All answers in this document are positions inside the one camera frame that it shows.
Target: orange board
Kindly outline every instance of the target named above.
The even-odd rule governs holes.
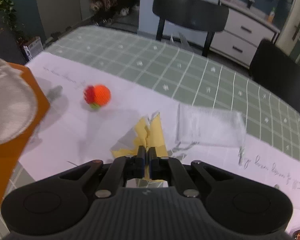
[[[50,103],[41,91],[30,69],[18,64],[9,64],[13,68],[22,71],[20,76],[34,91],[38,102],[38,109],[33,122],[22,134],[7,143],[0,144],[0,205],[13,168],[15,167],[22,150],[26,146],[35,127],[39,124],[50,107]]]

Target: yellow paper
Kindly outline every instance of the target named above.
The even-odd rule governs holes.
[[[144,146],[146,150],[150,147],[155,147],[158,157],[168,156],[168,152],[164,143],[164,137],[161,127],[160,115],[158,114],[150,123],[148,128],[146,120],[141,118],[135,125],[134,130],[137,133],[137,137],[133,140],[134,149],[120,149],[119,151],[112,151],[115,158],[126,155],[137,155],[139,146]],[[152,181],[149,177],[149,166],[145,167],[145,177],[148,181]]]

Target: potted plant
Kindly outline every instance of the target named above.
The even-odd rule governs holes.
[[[14,3],[12,0],[0,0],[0,12],[3,12],[2,20],[9,29],[15,33],[19,45],[27,41],[26,36],[17,25],[17,17],[15,15]]]

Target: dresser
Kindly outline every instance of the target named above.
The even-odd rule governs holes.
[[[214,34],[210,50],[249,68],[261,40],[274,43],[280,30],[255,8],[249,10],[225,0],[220,4],[229,7],[229,16],[224,31]]]

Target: silver bolt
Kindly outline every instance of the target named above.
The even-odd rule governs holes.
[[[109,190],[107,190],[107,189],[101,189],[101,190],[97,190],[95,192],[95,195],[98,198],[107,198],[107,197],[111,196],[111,192]]]
[[[197,191],[196,189],[186,189],[183,192],[183,195],[185,195],[186,197],[197,197],[199,196],[199,191]]]

